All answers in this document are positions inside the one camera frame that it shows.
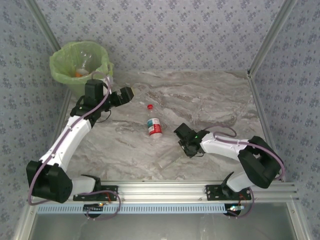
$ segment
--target white cable tray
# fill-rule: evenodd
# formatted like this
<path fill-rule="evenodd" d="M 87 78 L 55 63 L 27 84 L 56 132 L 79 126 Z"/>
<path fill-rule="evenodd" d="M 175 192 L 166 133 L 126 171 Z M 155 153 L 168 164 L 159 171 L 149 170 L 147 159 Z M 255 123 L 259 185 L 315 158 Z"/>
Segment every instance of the white cable tray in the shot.
<path fill-rule="evenodd" d="M 42 204 L 38 214 L 83 214 L 83 204 Z M 107 204 L 102 211 L 90 211 L 90 214 L 112 214 L 118 205 Z M 119 214 L 221 214 L 226 213 L 224 203 L 177 203 L 177 204 L 122 204 Z"/>

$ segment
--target bottle label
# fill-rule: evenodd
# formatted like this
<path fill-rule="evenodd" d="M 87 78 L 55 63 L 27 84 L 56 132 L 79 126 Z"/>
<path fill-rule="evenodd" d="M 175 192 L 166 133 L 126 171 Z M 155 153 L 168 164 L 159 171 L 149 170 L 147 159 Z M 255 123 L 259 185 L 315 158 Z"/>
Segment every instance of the bottle label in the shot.
<path fill-rule="evenodd" d="M 160 126 L 160 121 L 158 118 L 150 118 L 147 122 L 146 122 L 147 126 L 148 126 L 148 131 L 149 131 L 149 135 L 152 134 L 162 134 L 162 130 L 161 130 L 161 126 Z"/>

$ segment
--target green trash bag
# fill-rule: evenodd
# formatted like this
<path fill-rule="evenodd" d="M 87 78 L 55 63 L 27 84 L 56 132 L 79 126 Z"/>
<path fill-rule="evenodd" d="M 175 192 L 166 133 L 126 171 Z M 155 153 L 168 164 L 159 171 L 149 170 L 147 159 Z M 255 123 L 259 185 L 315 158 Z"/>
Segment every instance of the green trash bag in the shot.
<path fill-rule="evenodd" d="M 76 77 L 76 70 L 98 71 L 112 77 L 113 66 L 107 50 L 93 41 L 69 42 L 50 57 L 53 79 L 68 85 L 77 98 L 85 94 L 85 84 L 91 79 L 91 74 Z M 102 74 L 95 74 L 94 78 L 104 79 Z"/>

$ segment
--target aluminum frame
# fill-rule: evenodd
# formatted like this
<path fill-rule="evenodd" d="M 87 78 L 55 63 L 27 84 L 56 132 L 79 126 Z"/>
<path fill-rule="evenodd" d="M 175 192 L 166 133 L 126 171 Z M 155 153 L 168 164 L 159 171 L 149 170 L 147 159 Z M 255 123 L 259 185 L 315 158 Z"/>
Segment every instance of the aluminum frame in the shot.
<path fill-rule="evenodd" d="M 218 185 L 221 181 L 102 181 L 102 185 L 117 185 L 118 194 L 122 204 L 211 204 L 211 203 L 235 203 L 237 201 L 207 201 L 205 193 L 206 185 Z M 252 187 L 256 203 L 292 203 L 299 201 L 297 189 L 292 182 L 273 182 L 269 188 L 262 189 Z M 93 202 L 66 201 L 66 205 L 88 204 Z M 16 227 L 14 240 L 28 240 L 31 234 L 33 222 L 37 214 L 38 206 L 25 206 L 21 218 Z M 310 233 L 304 231 L 304 221 L 299 218 L 299 210 L 295 207 L 289 210 L 295 211 L 291 216 L 294 231 L 298 240 L 309 240 Z"/>
<path fill-rule="evenodd" d="M 51 31 L 48 23 L 46 22 L 39 6 L 36 4 L 35 0 L 24 0 L 31 11 L 33 17 L 35 18 L 36 22 L 40 26 L 43 34 L 45 35 L 48 43 L 50 44 L 51 48 L 54 51 L 60 49 L 59 43 L 57 42 L 53 32 Z M 252 90 L 253 98 L 258 109 L 258 115 L 261 120 L 261 125 L 263 128 L 263 132 L 265 134 L 267 143 L 271 145 L 273 148 L 274 143 L 272 140 L 272 136 L 270 133 L 270 129 L 268 124 L 266 124 L 266 116 L 264 114 L 261 101 L 259 95 L 257 93 L 257 89 L 255 87 L 254 81 L 251 79 L 252 76 L 256 73 L 257 69 L 259 68 L 260 64 L 263 62 L 265 55 L 267 54 L 269 48 L 271 47 L 274 39 L 276 38 L 278 32 L 280 31 L 282 25 L 284 24 L 286 18 L 288 17 L 289 13 L 291 12 L 293 6 L 297 0 L 286 0 L 281 7 L 281 11 L 277 15 L 274 24 L 269 29 L 265 40 L 260 47 L 260 50 L 256 57 L 254 58 L 252 65 L 250 67 L 250 76 L 249 76 L 249 83 Z M 52 143 L 56 140 L 59 136 L 59 133 L 62 130 L 63 122 L 65 119 L 66 111 L 68 109 L 69 101 L 70 101 L 70 90 L 67 90 L 66 96 L 63 102 L 63 107 L 61 114 L 59 115 L 59 119 L 57 122 L 56 130 L 54 132 L 54 136 L 52 139 Z M 211 181 L 188 181 L 188 182 L 125 182 L 125 181 L 113 181 L 112 184 L 122 185 L 123 189 L 119 191 L 123 191 L 120 193 L 121 198 L 124 199 L 124 204 L 126 202 L 134 203 L 142 201 L 143 199 L 146 201 L 148 198 L 149 202 L 156 203 L 159 202 L 199 202 L 199 201 L 206 201 L 206 197 L 203 192 L 200 190 L 204 187 L 203 183 L 209 184 L 219 184 L 219 182 L 211 182 Z M 160 193 L 155 192 L 157 190 L 164 190 L 167 191 L 167 196 L 164 198 L 161 196 L 161 199 L 157 200 L 157 195 Z M 291 221 L 296 233 L 298 240 L 312 240 L 311 233 L 309 227 L 306 222 L 305 214 L 303 212 L 301 203 L 298 202 L 298 195 L 296 188 L 293 183 L 288 182 L 277 182 L 273 183 L 270 188 L 268 189 L 259 189 L 258 187 L 253 187 L 253 192 L 255 195 L 255 200 L 257 203 L 275 203 L 275 202 L 287 202 L 287 207 L 290 213 Z M 32 225 L 36 216 L 38 207 L 37 206 L 29 206 L 26 205 L 23 209 L 23 213 L 21 215 L 20 220 L 18 221 L 17 227 L 15 229 L 14 238 L 15 240 L 24 240 L 28 239 L 31 233 Z"/>

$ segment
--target plastic bottle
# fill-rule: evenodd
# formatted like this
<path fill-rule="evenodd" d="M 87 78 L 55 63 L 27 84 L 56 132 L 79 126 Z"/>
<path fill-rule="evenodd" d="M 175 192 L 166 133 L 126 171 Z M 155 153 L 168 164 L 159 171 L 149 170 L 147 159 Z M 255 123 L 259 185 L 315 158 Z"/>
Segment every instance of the plastic bottle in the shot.
<path fill-rule="evenodd" d="M 158 139 L 162 136 L 162 129 L 160 125 L 159 118 L 154 110 L 154 106 L 149 104 L 148 108 L 148 121 L 146 122 L 148 126 L 149 136 L 153 139 Z"/>

